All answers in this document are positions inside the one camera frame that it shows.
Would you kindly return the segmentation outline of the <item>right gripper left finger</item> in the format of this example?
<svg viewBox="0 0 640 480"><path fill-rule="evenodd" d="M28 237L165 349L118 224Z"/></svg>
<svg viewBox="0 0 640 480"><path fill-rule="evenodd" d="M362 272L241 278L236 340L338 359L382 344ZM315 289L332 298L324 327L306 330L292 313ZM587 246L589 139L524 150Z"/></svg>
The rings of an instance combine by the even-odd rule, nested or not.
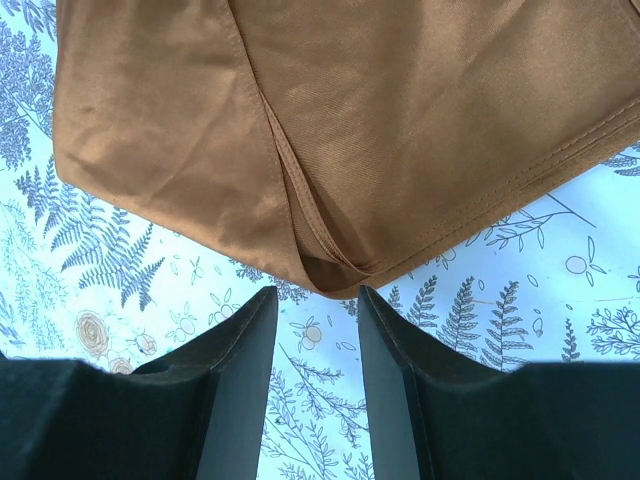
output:
<svg viewBox="0 0 640 480"><path fill-rule="evenodd" d="M265 287L229 319L128 375L3 360L5 479L253 479L278 319Z"/></svg>

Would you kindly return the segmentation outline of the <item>orange brown cloth napkin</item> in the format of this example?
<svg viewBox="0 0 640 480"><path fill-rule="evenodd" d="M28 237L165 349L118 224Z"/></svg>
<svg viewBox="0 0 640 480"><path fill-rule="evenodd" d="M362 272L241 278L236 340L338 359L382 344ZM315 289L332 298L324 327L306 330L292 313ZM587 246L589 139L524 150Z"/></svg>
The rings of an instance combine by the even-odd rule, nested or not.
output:
<svg viewBox="0 0 640 480"><path fill-rule="evenodd" d="M635 1L61 1L60 178L325 296L639 137Z"/></svg>

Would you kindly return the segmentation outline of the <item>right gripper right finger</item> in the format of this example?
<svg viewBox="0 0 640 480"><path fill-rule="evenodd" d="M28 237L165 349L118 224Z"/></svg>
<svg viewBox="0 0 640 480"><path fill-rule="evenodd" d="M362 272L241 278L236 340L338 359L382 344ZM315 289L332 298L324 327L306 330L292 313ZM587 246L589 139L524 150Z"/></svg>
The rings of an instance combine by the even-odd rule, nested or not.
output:
<svg viewBox="0 0 640 480"><path fill-rule="evenodd" d="M358 299L379 479L635 479L639 368L533 363L503 373L454 351L375 290Z"/></svg>

